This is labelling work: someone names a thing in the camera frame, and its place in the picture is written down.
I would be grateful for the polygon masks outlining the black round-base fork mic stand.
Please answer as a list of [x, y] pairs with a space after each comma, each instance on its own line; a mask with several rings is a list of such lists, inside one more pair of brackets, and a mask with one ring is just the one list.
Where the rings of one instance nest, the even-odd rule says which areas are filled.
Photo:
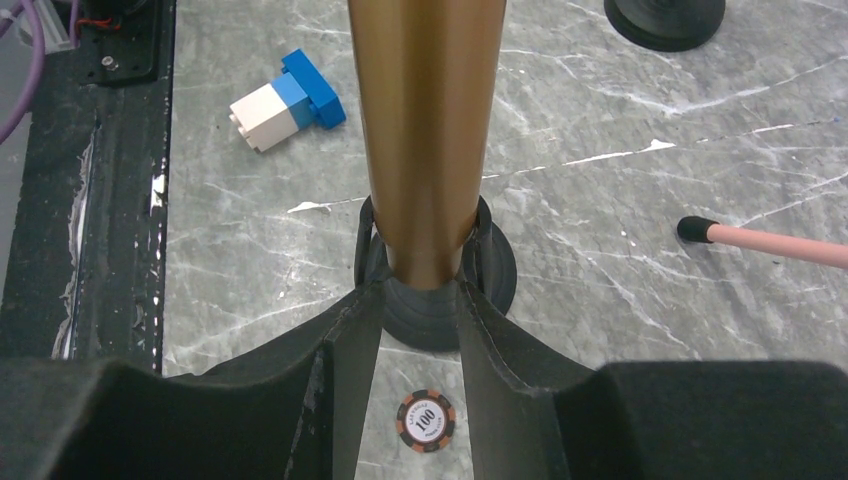
[[638, 46], [684, 52], [708, 42], [724, 19], [725, 0], [605, 0], [612, 27]]

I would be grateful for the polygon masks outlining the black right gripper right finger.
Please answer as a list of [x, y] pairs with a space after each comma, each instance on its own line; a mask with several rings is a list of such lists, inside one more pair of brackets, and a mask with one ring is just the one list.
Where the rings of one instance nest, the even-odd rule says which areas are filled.
[[810, 361], [585, 367], [457, 288], [478, 479], [843, 479], [847, 376]]

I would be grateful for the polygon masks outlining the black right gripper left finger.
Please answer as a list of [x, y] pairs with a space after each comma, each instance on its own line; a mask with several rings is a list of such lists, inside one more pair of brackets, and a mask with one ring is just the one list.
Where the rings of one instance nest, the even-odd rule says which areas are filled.
[[117, 359], [1, 364], [5, 479], [351, 479], [383, 287], [201, 375]]

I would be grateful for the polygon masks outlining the black round-base clip mic stand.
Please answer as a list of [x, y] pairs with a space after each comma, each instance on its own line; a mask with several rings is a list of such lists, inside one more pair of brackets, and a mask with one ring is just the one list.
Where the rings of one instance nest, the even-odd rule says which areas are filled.
[[[458, 278], [475, 284], [500, 313], [509, 311], [517, 286], [516, 259], [484, 199], [479, 200], [472, 232], [463, 246]], [[359, 211], [354, 285], [374, 280], [384, 285], [383, 328], [389, 335], [418, 350], [459, 349], [457, 288], [445, 284], [434, 290], [419, 290], [394, 279], [387, 247], [376, 231], [372, 201], [366, 198]]]

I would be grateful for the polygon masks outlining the blue white toy brick block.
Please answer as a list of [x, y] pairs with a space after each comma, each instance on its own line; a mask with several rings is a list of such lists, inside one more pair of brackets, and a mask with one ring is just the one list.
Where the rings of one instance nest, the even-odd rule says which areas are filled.
[[229, 106], [229, 118], [257, 152], [318, 125], [331, 130], [346, 121], [338, 94], [300, 49], [282, 58], [281, 75]]

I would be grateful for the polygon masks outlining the gold microphone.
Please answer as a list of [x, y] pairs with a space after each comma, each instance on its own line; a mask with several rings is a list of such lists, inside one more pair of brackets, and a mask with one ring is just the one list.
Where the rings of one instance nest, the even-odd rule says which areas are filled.
[[453, 279], [476, 219], [502, 1], [348, 5], [371, 200], [401, 282]]

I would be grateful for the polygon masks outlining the pink music stand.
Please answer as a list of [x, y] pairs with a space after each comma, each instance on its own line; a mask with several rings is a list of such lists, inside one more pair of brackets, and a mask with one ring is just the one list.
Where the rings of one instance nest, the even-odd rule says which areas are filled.
[[676, 231], [681, 240], [688, 242], [730, 245], [847, 269], [846, 245], [733, 227], [699, 216], [681, 218]]

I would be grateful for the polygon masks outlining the brown poker chip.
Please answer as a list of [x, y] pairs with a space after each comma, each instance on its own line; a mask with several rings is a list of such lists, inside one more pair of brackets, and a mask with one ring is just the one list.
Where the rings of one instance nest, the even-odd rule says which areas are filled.
[[444, 449], [456, 427], [453, 405], [442, 393], [421, 389], [410, 393], [398, 406], [395, 426], [399, 438], [418, 453]]

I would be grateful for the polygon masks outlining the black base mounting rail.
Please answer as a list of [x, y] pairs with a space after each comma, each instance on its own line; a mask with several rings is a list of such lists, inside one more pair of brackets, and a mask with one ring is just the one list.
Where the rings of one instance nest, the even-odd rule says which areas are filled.
[[1, 303], [5, 357], [163, 365], [176, 5], [106, 2], [46, 58]]

